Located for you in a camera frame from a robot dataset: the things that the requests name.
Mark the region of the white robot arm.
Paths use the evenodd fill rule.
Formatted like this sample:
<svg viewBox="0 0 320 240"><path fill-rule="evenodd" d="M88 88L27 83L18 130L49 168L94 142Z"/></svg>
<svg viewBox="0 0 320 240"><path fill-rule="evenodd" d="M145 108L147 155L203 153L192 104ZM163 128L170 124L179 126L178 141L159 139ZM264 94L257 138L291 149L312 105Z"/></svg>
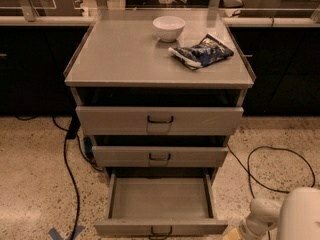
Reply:
<svg viewBox="0 0 320 240"><path fill-rule="evenodd" d="M276 240L320 240L320 191L296 188L282 203L253 198L249 215L223 240L262 240L273 229Z"/></svg>

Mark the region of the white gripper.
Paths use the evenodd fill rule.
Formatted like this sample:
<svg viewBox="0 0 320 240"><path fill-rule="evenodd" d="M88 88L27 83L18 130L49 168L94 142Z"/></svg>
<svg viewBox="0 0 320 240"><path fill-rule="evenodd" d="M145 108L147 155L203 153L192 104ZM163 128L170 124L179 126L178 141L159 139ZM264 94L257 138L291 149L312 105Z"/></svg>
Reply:
<svg viewBox="0 0 320 240"><path fill-rule="evenodd" d="M233 228L225 234L222 240L262 240L266 235L266 226L256 220L244 219L238 228Z"/></svg>

